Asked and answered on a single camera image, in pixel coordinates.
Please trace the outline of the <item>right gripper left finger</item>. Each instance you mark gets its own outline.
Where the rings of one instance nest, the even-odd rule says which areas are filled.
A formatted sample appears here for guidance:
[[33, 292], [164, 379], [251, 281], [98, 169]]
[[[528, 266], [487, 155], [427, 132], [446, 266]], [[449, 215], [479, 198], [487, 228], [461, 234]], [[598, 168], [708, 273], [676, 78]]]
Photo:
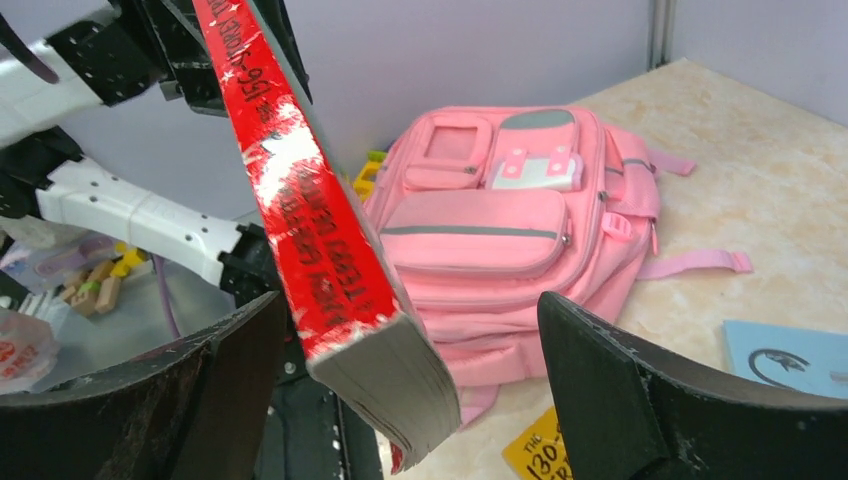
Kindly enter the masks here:
[[283, 349], [267, 293], [218, 323], [41, 394], [1, 399], [5, 479], [248, 479]]

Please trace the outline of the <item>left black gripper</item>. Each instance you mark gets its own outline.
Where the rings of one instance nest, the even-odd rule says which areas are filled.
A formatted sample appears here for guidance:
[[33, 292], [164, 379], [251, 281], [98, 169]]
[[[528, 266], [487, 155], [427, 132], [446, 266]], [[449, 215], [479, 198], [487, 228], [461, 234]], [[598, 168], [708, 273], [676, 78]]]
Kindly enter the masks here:
[[158, 85], [196, 113], [225, 114], [190, 1], [111, 1], [46, 41], [109, 107]]

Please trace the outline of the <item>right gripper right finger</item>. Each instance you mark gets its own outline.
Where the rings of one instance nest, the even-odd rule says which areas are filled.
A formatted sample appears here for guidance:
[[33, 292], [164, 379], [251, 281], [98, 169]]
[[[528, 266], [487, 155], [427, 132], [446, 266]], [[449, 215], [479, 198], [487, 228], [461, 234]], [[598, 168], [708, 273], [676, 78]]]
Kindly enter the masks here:
[[542, 294], [548, 379], [578, 479], [843, 479], [847, 404], [692, 361]]

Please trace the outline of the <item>green red-spined book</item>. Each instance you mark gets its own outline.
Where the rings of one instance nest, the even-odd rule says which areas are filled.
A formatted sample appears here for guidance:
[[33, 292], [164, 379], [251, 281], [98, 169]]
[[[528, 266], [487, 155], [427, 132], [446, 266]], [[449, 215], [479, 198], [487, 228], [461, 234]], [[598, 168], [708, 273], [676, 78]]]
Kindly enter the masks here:
[[448, 369], [250, 1], [193, 5], [310, 375], [419, 464], [459, 427]]

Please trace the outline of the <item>pink student backpack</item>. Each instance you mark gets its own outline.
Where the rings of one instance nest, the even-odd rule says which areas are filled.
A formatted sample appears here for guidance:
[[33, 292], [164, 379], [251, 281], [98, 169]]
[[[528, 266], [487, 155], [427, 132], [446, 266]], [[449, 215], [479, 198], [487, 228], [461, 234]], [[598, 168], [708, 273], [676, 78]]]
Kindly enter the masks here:
[[464, 423], [546, 375], [536, 320], [553, 291], [615, 321], [638, 280], [752, 269], [747, 255], [658, 258], [661, 172], [694, 163], [579, 107], [449, 107], [390, 148], [365, 203], [445, 360]]

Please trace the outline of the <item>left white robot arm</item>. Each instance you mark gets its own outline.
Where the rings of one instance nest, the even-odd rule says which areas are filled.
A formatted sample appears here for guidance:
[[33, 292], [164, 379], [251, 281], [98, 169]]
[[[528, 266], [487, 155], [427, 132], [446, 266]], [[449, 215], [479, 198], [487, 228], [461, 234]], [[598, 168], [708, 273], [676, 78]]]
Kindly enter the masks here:
[[111, 1], [33, 43], [1, 26], [1, 215], [81, 227], [172, 260], [238, 305], [282, 282], [264, 229], [210, 217], [106, 171], [61, 128], [160, 86], [224, 116], [194, 6]]

